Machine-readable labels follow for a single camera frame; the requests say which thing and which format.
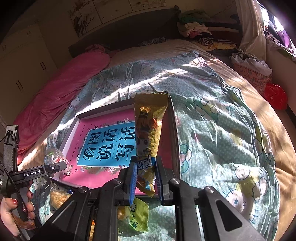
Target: headboard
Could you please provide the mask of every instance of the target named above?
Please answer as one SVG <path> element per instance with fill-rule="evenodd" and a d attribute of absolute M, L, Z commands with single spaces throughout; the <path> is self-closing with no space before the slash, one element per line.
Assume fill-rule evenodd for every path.
<path fill-rule="evenodd" d="M 180 34 L 176 23 L 179 12 L 179 8 L 175 6 L 123 18 L 85 36 L 71 45 L 69 52 L 74 58 L 93 44 L 106 45 L 110 50 L 123 50 L 158 37 L 178 39 Z"/>

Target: human hand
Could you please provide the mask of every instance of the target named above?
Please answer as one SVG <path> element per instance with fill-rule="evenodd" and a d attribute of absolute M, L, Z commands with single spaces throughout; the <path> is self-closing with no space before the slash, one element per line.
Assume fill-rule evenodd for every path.
<path fill-rule="evenodd" d="M 15 217 L 11 214 L 11 210 L 17 208 L 18 201 L 12 198 L 3 198 L 0 204 L 0 217 L 4 225 L 8 228 L 8 230 L 14 235 L 18 236 L 20 234 L 16 223 L 21 229 L 35 229 L 35 222 L 33 219 L 35 218 L 35 207 L 30 200 L 33 198 L 33 193 L 28 190 L 27 197 L 29 202 L 26 204 L 28 209 L 28 219 L 29 221 L 23 222 L 20 218 Z"/>

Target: cabinet door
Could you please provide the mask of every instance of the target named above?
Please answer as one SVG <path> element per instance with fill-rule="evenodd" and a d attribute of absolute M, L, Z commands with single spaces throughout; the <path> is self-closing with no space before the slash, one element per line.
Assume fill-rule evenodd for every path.
<path fill-rule="evenodd" d="M 9 54 L 9 59 L 17 70 L 16 83 L 27 96 L 29 102 L 55 72 L 56 66 L 43 39 L 17 48 Z"/>
<path fill-rule="evenodd" d="M 0 113 L 12 124 L 56 71 L 42 38 L 21 45 L 0 60 Z"/>
<path fill-rule="evenodd" d="M 0 62 L 0 113 L 8 125 L 27 104 L 27 96 L 16 83 L 16 71 L 9 59 Z"/>
<path fill-rule="evenodd" d="M 5 57 L 17 47 L 34 41 L 41 36 L 42 35 L 37 24 L 30 25 L 25 29 L 17 31 L 10 36 L 7 36 L 0 44 L 0 58 Z"/>

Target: pink book cover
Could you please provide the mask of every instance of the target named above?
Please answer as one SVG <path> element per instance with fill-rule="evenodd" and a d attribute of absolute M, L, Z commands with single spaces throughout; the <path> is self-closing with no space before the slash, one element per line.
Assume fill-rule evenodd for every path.
<path fill-rule="evenodd" d="M 160 137 L 160 144 L 158 149 L 158 155 L 162 157 L 164 166 L 172 168 L 171 163 L 171 144 L 166 140 L 166 136 L 169 136 L 169 126 L 166 124 L 168 115 L 165 113 L 162 124 L 162 131 Z M 83 167 L 77 166 L 77 160 L 79 153 L 83 147 L 84 139 L 86 138 L 90 129 L 101 128 L 104 126 L 115 125 L 119 123 L 126 123 L 135 120 L 134 110 L 127 109 L 119 112 L 110 113 L 107 115 L 94 117 L 90 119 L 80 119 L 78 127 L 75 131 L 74 137 L 71 141 L 69 150 L 66 154 L 66 159 L 72 165 L 72 170 L 69 176 L 62 176 L 60 181 L 68 184 L 74 184 L 75 186 L 86 186 L 90 189 L 103 186 L 106 182 L 117 178 L 122 166 L 118 167 Z M 142 193 L 136 188 L 136 195 Z"/>

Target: green snack bag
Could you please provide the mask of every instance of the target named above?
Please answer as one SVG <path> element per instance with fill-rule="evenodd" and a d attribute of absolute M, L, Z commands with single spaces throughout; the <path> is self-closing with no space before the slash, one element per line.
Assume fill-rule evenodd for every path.
<path fill-rule="evenodd" d="M 128 222 L 134 230 L 139 232 L 148 231 L 149 206 L 141 199 L 135 197 L 131 206 L 125 207 Z"/>

